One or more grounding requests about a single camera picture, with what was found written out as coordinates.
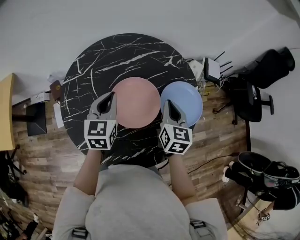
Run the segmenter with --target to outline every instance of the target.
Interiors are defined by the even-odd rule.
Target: blue plate
[[[194,125],[201,117],[203,103],[200,94],[187,82],[173,82],[166,86],[161,96],[160,109],[163,112],[166,100],[176,103],[186,114],[188,126]]]

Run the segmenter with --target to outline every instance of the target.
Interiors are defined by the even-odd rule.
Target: office chair
[[[262,100],[259,89],[249,82],[239,77],[231,77],[225,87],[230,96],[230,102],[219,109],[214,108],[212,112],[217,114],[224,108],[233,105],[234,120],[232,124],[238,124],[237,116],[246,121],[260,122],[262,120],[262,105],[269,106],[271,115],[274,114],[273,97],[269,95],[268,101]]]
[[[261,99],[259,88],[265,89],[274,82],[293,71],[295,60],[287,47],[280,51],[268,50],[260,59],[252,63],[252,69],[247,69],[238,74],[238,77],[230,77],[224,83],[225,92],[229,94],[230,102],[219,109],[213,109],[213,113],[219,113],[224,108],[233,105],[234,120],[236,125],[237,115],[251,122],[262,120],[262,105],[270,107],[271,115],[274,114],[273,97],[268,101]]]

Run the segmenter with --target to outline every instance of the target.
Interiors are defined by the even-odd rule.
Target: sleeve
[[[72,230],[85,227],[85,217],[95,197],[75,187],[68,187],[56,213],[53,239],[70,240]]]
[[[274,200],[273,210],[291,210],[299,204],[300,191],[297,187],[283,189]]]
[[[197,239],[227,240],[226,223],[216,198],[190,203],[186,210],[191,220],[192,239],[197,236]]]

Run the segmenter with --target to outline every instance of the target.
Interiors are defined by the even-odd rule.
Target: gray sweatshirt
[[[54,240],[72,240],[85,227],[88,240],[226,240],[217,199],[184,207],[153,171],[113,165],[99,173],[96,195],[68,187],[57,211]]]

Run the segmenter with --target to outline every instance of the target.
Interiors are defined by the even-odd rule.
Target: paper
[[[54,114],[55,114],[57,127],[62,128],[64,126],[64,123],[63,123],[62,116],[61,116],[60,105],[58,103],[55,103],[53,105],[53,108],[54,108]]]
[[[41,92],[37,95],[33,95],[30,98],[30,105],[33,105],[35,103],[41,103],[44,101],[49,101],[50,100],[50,93],[47,92]]]

